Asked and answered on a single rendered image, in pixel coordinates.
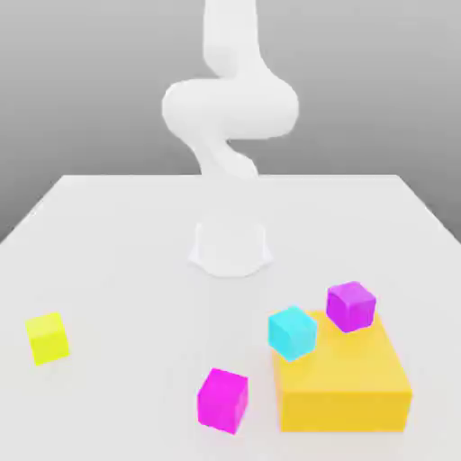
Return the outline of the small yellow cube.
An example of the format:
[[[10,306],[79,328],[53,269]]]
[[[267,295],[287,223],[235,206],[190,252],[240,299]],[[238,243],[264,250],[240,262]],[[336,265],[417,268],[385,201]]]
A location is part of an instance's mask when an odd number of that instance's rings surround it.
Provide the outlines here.
[[[36,366],[69,355],[68,338],[59,312],[31,318],[25,327]]]

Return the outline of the small magenta cube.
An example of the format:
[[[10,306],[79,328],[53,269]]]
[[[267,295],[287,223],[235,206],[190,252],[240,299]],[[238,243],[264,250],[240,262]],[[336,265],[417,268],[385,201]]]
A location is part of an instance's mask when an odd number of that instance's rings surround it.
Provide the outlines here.
[[[248,402],[246,376],[213,368],[197,394],[198,422],[235,435]]]

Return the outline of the small cyan cube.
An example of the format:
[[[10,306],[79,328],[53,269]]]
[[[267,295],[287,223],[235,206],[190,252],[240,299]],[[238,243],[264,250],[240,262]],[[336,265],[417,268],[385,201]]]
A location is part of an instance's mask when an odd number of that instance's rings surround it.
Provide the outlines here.
[[[315,350],[317,331],[317,321],[297,306],[290,306],[268,318],[268,344],[287,362]]]

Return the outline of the large orange box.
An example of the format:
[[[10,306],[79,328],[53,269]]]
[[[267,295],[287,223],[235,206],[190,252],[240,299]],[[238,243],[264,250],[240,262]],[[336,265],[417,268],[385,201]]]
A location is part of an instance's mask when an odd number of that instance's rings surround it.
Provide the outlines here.
[[[286,361],[272,354],[283,432],[402,432],[412,389],[383,322],[342,332],[323,311],[313,352]]]

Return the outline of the small purple cube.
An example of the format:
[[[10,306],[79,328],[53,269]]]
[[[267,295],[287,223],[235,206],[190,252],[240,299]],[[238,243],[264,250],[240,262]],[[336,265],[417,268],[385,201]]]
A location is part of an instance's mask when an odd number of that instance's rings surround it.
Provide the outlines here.
[[[326,314],[344,333],[369,327],[375,316],[376,298],[357,281],[331,286]]]

